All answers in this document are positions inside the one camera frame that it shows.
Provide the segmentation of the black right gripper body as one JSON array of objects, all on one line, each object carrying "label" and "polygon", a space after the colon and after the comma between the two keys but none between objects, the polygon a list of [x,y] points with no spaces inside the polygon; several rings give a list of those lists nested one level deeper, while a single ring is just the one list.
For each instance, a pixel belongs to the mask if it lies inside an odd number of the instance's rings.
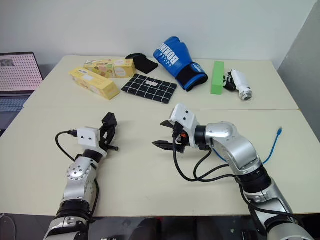
[{"label": "black right gripper body", "polygon": [[188,133],[184,130],[184,127],[176,122],[173,126],[173,133],[172,133],[172,149],[174,153],[181,153],[185,152],[186,147],[190,147],[190,138]]}]

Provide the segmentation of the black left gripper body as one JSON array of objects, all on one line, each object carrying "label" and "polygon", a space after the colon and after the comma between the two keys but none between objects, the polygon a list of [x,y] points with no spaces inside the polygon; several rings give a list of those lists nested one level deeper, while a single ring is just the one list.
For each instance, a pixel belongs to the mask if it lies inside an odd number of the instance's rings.
[{"label": "black left gripper body", "polygon": [[106,136],[106,137],[101,137],[99,141],[99,147],[104,150],[105,152],[112,150],[112,151],[118,151],[119,147],[118,146],[112,146],[111,142],[114,139],[114,136]]}]

